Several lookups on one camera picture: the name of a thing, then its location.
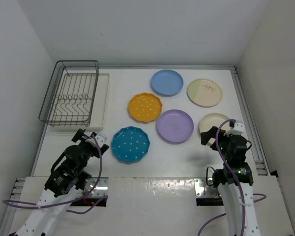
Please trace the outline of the cream bear plate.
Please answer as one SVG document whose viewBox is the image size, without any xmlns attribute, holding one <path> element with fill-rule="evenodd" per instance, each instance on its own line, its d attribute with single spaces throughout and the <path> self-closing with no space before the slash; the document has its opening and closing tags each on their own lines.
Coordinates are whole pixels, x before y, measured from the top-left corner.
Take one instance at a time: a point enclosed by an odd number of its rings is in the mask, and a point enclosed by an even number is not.
<svg viewBox="0 0 295 236">
<path fill-rule="evenodd" d="M 208 132 L 213 126 L 216 126 L 217 128 L 223 123 L 224 121 L 230 119 L 226 115 L 220 114 L 220 113 L 211 113 L 206 116 L 204 116 L 199 123 L 199 132 L 200 134 L 203 132 Z M 229 122 L 224 124 L 221 130 L 228 131 L 230 130 Z M 215 143 L 215 134 L 212 138 L 208 141 L 206 144 L 207 146 L 211 146 L 213 143 Z"/>
</svg>

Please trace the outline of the purple plate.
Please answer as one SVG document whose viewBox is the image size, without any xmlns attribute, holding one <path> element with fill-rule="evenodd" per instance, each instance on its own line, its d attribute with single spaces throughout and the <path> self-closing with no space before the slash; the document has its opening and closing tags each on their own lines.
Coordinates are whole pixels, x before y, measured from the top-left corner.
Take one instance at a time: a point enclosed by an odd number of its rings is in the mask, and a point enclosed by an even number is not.
<svg viewBox="0 0 295 236">
<path fill-rule="evenodd" d="M 157 119 L 157 131 L 169 142 L 182 143 L 191 137 L 194 122 L 188 113 L 171 109 L 162 113 Z"/>
</svg>

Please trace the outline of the teal polka dot plate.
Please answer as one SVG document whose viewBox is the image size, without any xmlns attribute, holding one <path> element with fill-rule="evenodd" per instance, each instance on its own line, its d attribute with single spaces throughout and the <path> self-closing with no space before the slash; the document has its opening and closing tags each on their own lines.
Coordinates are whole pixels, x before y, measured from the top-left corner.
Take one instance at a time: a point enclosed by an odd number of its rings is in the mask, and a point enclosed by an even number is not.
<svg viewBox="0 0 295 236">
<path fill-rule="evenodd" d="M 125 164 L 139 162 L 148 153 L 149 147 L 148 134 L 134 126 L 120 129 L 111 142 L 113 155 Z"/>
</svg>

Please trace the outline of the green and cream plate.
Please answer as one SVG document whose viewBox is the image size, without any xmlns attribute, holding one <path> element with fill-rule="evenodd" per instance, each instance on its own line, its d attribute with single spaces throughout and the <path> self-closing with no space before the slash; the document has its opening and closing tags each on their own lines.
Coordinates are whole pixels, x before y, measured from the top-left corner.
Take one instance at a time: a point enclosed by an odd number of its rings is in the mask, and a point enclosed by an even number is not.
<svg viewBox="0 0 295 236">
<path fill-rule="evenodd" d="M 193 80 L 187 87 L 188 98 L 201 107 L 216 106 L 222 99 L 222 89 L 209 79 Z"/>
</svg>

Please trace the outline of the yellow polka dot plate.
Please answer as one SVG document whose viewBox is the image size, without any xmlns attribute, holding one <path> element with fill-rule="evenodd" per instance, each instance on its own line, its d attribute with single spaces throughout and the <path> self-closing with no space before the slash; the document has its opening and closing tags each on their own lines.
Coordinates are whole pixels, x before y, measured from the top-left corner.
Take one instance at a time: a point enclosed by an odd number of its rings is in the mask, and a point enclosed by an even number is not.
<svg viewBox="0 0 295 236">
<path fill-rule="evenodd" d="M 128 103 L 128 112 L 139 122 L 151 122 L 161 115 L 163 104 L 160 98 L 152 93 L 140 93 L 133 96 Z"/>
</svg>

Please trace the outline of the light blue plate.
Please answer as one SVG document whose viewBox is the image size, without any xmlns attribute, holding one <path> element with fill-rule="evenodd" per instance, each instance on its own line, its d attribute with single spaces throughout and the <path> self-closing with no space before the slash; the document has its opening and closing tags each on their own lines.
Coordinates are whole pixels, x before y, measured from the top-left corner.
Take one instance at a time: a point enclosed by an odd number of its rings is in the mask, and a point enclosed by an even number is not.
<svg viewBox="0 0 295 236">
<path fill-rule="evenodd" d="M 163 96 L 174 96 L 178 94 L 184 81 L 182 76 L 174 70 L 164 69 L 157 71 L 151 78 L 151 86 Z"/>
</svg>

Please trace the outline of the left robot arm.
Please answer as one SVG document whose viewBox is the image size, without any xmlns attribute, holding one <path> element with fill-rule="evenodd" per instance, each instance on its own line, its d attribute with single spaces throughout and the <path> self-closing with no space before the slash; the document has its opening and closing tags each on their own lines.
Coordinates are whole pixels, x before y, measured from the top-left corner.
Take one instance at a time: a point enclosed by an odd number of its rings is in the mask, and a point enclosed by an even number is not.
<svg viewBox="0 0 295 236">
<path fill-rule="evenodd" d="M 102 155 L 109 149 L 107 137 L 93 132 L 90 136 L 79 129 L 50 170 L 44 189 L 37 203 L 4 200 L 10 207 L 30 209 L 25 223 L 13 233 L 15 236 L 51 236 L 68 211 L 70 205 L 90 196 L 101 179 L 93 179 L 84 168 L 92 157 L 103 161 Z"/>
</svg>

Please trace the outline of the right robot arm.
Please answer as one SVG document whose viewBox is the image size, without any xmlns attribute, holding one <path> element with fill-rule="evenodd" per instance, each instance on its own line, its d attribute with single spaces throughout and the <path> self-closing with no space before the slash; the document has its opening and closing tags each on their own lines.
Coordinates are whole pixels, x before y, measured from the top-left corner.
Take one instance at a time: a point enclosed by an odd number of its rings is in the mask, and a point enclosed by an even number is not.
<svg viewBox="0 0 295 236">
<path fill-rule="evenodd" d="M 221 154 L 223 169 L 212 175 L 213 187 L 221 195 L 230 236 L 260 236 L 253 199 L 253 175 L 246 159 L 248 141 L 238 134 L 225 134 L 216 126 L 201 133 L 201 144 L 217 142 L 210 148 Z"/>
</svg>

